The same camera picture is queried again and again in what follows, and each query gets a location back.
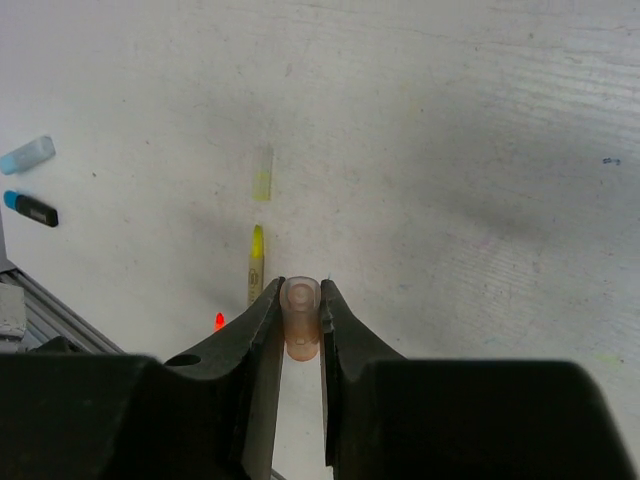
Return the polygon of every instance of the black marker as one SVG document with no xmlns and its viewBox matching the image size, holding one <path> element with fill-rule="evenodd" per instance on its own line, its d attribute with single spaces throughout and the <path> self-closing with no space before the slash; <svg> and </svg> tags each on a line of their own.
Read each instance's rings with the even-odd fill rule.
<svg viewBox="0 0 640 480">
<path fill-rule="evenodd" d="M 7 190 L 4 192 L 4 204 L 11 210 L 15 210 L 20 215 L 29 217 L 38 223 L 42 223 L 48 227 L 58 226 L 58 212 L 56 209 L 45 205 L 35 198 Z"/>
</svg>

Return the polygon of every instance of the white desk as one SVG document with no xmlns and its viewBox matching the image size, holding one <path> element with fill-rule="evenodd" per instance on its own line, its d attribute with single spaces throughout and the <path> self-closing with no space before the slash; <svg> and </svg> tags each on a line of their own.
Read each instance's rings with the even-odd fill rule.
<svg viewBox="0 0 640 480">
<path fill-rule="evenodd" d="M 1 186 L 61 219 L 4 209 L 8 257 L 165 359 L 243 310 L 259 222 L 268 278 L 331 275 L 407 356 L 579 362 L 638 458 L 636 4 L 3 2 L 0 151 L 58 155 Z M 330 478 L 318 363 L 283 374 L 274 467 Z"/>
</svg>

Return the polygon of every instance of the light blue marker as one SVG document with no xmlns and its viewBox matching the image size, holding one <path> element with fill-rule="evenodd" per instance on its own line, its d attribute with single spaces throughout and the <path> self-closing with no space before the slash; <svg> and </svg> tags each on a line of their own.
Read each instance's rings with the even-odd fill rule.
<svg viewBox="0 0 640 480">
<path fill-rule="evenodd" d="M 0 158 L 0 172 L 5 175 L 25 172 L 55 154 L 53 140 L 43 135 Z"/>
</svg>

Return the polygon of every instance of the yellow highlighter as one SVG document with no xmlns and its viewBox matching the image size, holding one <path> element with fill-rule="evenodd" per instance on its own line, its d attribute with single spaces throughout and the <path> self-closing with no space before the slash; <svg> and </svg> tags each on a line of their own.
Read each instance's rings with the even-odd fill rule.
<svg viewBox="0 0 640 480">
<path fill-rule="evenodd" d="M 264 236 L 260 225 L 256 225 L 253 229 L 251 253 L 249 254 L 248 286 L 249 298 L 247 304 L 251 305 L 260 296 L 264 286 Z"/>
</svg>

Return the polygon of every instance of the black plastic part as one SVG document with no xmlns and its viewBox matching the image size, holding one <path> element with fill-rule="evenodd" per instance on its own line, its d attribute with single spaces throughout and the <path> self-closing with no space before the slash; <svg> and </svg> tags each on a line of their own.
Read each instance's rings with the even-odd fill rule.
<svg viewBox="0 0 640 480">
<path fill-rule="evenodd" d="M 55 208 L 26 195 L 18 195 L 16 212 L 48 227 L 58 226 L 58 212 Z"/>
<path fill-rule="evenodd" d="M 0 478 L 268 479 L 283 281 L 165 365 L 86 355 L 62 339 L 0 355 Z M 335 479 L 635 478 L 602 395 L 578 366 L 407 360 L 351 313 L 333 282 L 321 288 Z"/>
<path fill-rule="evenodd" d="M 268 479 L 282 282 L 173 366 L 59 341 L 0 355 L 0 478 Z"/>
<path fill-rule="evenodd" d="M 602 395 L 567 362 L 405 360 L 331 281 L 320 316 L 337 480 L 635 478 Z"/>
</svg>

